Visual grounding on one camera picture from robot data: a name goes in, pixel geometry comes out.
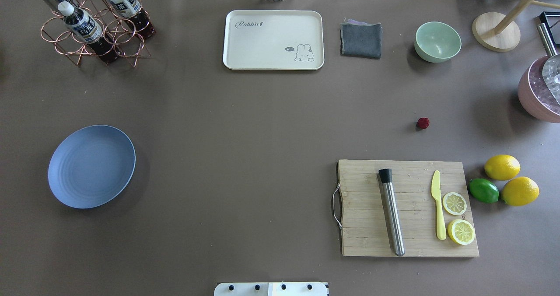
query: table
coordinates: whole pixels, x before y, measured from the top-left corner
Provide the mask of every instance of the table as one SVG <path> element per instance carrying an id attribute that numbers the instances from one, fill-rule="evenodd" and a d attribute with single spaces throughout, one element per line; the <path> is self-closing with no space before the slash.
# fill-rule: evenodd
<path id="1" fill-rule="evenodd" d="M 0 0 L 0 294 L 203 296 L 218 282 L 281 280 L 329 282 L 333 296 L 560 289 L 560 127 L 516 96 L 544 55 L 540 7 L 522 12 L 520 45 L 501 54 L 470 27 L 516 0 L 142 1 L 158 33 L 152 57 L 131 69 L 75 67 L 39 37 L 44 3 Z M 319 12 L 324 66 L 228 70 L 234 9 Z M 345 17 L 383 25 L 380 60 L 340 55 Z M 458 31 L 458 56 L 416 55 L 427 21 Z M 430 128 L 416 131 L 424 116 Z M 136 171 L 113 201 L 75 210 L 54 198 L 46 172 L 57 145 L 92 124 L 130 136 Z M 330 207 L 339 159 L 460 161 L 469 179 L 495 154 L 518 158 L 541 194 L 521 208 L 472 199 L 480 257 L 342 256 Z"/>

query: black muddler cap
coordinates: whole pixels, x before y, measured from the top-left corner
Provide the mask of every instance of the black muddler cap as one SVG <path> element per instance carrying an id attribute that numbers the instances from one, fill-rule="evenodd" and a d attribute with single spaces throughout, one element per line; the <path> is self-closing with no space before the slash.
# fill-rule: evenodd
<path id="1" fill-rule="evenodd" d="M 388 183 L 391 182 L 392 183 L 392 172 L 391 169 L 381 169 L 379 171 L 379 176 L 382 179 L 381 183 Z"/>

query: rabbit tray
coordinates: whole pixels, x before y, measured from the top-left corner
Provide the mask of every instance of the rabbit tray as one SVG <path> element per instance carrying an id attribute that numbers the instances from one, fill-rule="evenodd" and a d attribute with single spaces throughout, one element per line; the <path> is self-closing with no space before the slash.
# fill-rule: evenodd
<path id="1" fill-rule="evenodd" d="M 230 69 L 319 69 L 325 55 L 316 11 L 230 11 L 224 65 Z"/>

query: wooden cutting board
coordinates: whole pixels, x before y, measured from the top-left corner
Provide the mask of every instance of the wooden cutting board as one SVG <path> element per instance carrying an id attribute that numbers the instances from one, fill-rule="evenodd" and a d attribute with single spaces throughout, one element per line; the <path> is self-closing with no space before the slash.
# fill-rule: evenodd
<path id="1" fill-rule="evenodd" d="M 477 257 L 476 239 L 467 246 L 436 237 L 436 204 L 430 193 L 435 170 L 441 173 L 441 195 L 461 194 L 467 209 L 462 216 L 444 210 L 445 225 L 462 218 L 473 226 L 465 173 L 461 162 L 339 160 L 342 198 L 342 255 L 396 257 L 391 250 L 378 171 L 391 168 L 405 257 Z"/>

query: gray cloth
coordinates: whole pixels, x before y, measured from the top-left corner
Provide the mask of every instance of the gray cloth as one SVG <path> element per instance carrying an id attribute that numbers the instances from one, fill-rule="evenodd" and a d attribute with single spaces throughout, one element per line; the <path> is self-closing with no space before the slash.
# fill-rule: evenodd
<path id="1" fill-rule="evenodd" d="M 383 28 L 380 23 L 372 25 L 352 19 L 341 23 L 342 55 L 380 59 L 382 56 L 382 33 Z"/>

